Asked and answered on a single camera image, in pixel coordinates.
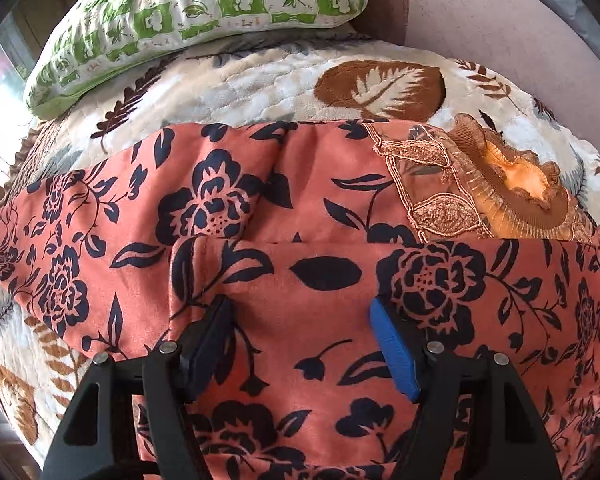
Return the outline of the green white patterned pillow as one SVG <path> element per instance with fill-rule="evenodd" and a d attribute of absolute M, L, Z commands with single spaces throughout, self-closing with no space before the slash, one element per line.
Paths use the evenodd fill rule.
<path fill-rule="evenodd" d="M 338 27 L 368 0 L 78 0 L 56 25 L 23 97 L 51 120 L 103 82 L 166 53 L 280 28 Z"/>

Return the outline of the pink quilted bolster cushion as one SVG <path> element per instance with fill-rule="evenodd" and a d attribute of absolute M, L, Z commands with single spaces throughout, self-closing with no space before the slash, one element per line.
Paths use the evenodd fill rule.
<path fill-rule="evenodd" d="M 370 0 L 354 24 L 496 70 L 600 150 L 600 59 L 541 0 Z"/>

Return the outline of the cream leaf-pattern blanket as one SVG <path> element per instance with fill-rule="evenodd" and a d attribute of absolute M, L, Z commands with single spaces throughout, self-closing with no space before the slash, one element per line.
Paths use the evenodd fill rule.
<path fill-rule="evenodd" d="M 554 162 L 564 187 L 600 225 L 600 152 L 592 143 L 493 70 L 372 40 L 239 52 L 221 40 L 132 68 L 44 126 L 3 206 L 35 182 L 91 168 L 166 126 L 404 120 L 450 130 L 459 114 Z M 38 462 L 91 358 L 0 286 L 0 403 Z"/>

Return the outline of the orange floral garment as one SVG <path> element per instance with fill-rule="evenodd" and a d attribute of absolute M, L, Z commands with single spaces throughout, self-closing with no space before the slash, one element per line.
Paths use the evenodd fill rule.
<path fill-rule="evenodd" d="M 374 300 L 422 344 L 518 373 L 561 479 L 600 464 L 600 225 L 559 167 L 459 114 L 166 126 L 0 209 L 0 286 L 86 356 L 155 352 L 234 314 L 186 408 L 215 479 L 455 479 L 479 402 L 415 444 Z"/>

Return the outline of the window with dark frame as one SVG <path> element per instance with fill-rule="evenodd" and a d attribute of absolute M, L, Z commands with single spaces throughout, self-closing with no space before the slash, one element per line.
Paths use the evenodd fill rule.
<path fill-rule="evenodd" d="M 23 99 L 34 64 L 16 20 L 8 14 L 0 24 L 0 186 L 9 179 L 21 142 L 36 123 Z"/>

